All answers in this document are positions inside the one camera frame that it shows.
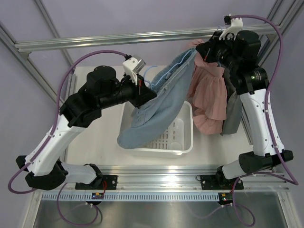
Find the blue denim skirt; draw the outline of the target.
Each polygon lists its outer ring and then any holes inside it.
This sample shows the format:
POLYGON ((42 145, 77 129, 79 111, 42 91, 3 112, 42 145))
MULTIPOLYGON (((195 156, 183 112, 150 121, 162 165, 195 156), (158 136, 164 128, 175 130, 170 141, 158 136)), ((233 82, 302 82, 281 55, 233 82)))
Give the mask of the blue denim skirt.
POLYGON ((190 65, 183 74, 177 75, 156 93, 157 96, 148 101, 140 108, 135 108, 135 121, 132 127, 139 127, 150 120, 154 115, 155 119, 162 121, 169 117, 175 118, 186 99, 194 70, 194 63, 190 65))

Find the pink ruffled skirt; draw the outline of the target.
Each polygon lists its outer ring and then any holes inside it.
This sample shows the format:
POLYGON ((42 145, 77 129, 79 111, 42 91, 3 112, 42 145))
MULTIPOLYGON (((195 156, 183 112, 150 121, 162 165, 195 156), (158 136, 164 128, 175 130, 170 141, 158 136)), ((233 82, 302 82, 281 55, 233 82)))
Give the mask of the pink ruffled skirt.
POLYGON ((227 118, 225 69, 218 63, 207 63, 195 55, 194 71, 188 91, 193 108, 193 122, 203 134, 219 134, 227 118))

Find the grey pleated skirt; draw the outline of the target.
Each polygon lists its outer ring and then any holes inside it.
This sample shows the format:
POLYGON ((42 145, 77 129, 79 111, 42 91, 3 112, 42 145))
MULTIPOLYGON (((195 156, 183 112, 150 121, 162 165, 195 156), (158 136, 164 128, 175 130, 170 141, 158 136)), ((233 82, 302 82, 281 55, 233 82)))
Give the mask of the grey pleated skirt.
POLYGON ((224 70, 223 78, 227 91, 227 117, 223 122, 222 136, 235 134, 238 131, 242 116, 242 103, 235 87, 231 83, 230 71, 227 68, 224 70))

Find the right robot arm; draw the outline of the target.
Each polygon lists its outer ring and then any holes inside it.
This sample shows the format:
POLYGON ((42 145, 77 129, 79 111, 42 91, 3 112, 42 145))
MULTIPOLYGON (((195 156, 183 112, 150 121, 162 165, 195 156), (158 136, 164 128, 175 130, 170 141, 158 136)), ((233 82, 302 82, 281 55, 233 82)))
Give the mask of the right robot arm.
POLYGON ((251 129, 253 150, 217 168, 214 180, 222 189, 237 182, 238 177, 273 168, 294 158, 293 152, 285 149, 276 129, 270 93, 267 92, 268 76, 257 63, 260 47, 259 35, 248 30, 229 34, 228 38, 222 31, 216 31, 207 42, 196 47, 207 63, 218 62, 230 71, 230 81, 251 129))

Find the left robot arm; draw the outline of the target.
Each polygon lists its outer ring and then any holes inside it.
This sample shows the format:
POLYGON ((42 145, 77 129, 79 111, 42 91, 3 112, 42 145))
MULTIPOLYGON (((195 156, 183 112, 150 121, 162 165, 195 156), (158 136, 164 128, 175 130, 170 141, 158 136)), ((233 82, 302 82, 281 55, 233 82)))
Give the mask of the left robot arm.
POLYGON ((72 165, 60 161, 62 152, 94 120, 102 110, 130 102, 138 108, 156 97, 144 83, 141 75, 137 82, 125 73, 122 80, 110 66, 98 66, 86 76, 86 83, 62 104, 57 122, 41 144, 28 156, 19 156, 16 163, 27 172, 25 181, 35 190, 53 190, 63 183, 76 183, 85 189, 98 189, 103 174, 95 164, 72 165))

